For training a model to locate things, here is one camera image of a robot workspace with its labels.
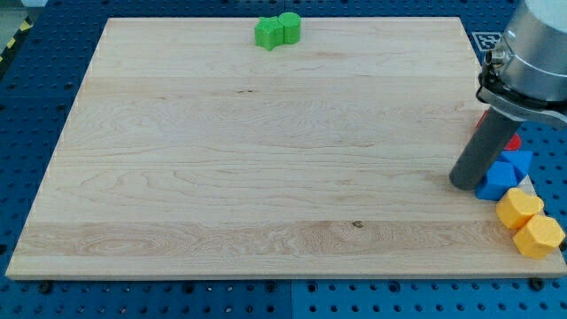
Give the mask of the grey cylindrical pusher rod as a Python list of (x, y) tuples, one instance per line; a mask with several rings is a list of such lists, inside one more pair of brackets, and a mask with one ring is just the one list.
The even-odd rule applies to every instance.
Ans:
[(521, 124), (490, 107), (449, 174), (452, 185), (473, 190)]

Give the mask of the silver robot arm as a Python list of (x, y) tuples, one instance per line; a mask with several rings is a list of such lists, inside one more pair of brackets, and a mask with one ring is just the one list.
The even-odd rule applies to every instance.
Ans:
[(476, 98), (489, 108), (449, 174), (465, 191), (480, 183), (523, 122), (566, 128), (566, 3), (520, 2), (485, 54), (478, 81)]

